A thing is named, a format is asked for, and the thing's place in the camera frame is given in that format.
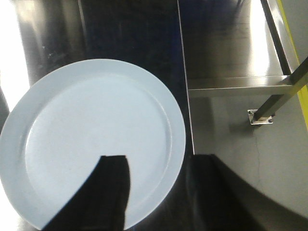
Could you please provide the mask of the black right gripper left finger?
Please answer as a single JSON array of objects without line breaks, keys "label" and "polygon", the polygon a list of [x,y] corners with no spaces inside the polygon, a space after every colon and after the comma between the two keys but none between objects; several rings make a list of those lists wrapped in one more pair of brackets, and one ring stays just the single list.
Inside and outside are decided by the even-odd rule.
[{"label": "black right gripper left finger", "polygon": [[130,192],[124,155],[101,156],[95,169],[45,231],[122,231]]}]

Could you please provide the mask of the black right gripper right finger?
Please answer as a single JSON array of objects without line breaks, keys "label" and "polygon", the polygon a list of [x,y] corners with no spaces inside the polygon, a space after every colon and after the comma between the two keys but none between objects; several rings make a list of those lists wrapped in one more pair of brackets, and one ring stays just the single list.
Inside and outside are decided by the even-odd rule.
[{"label": "black right gripper right finger", "polygon": [[186,189],[197,231],[306,231],[307,218],[273,201],[214,154],[186,162]]}]

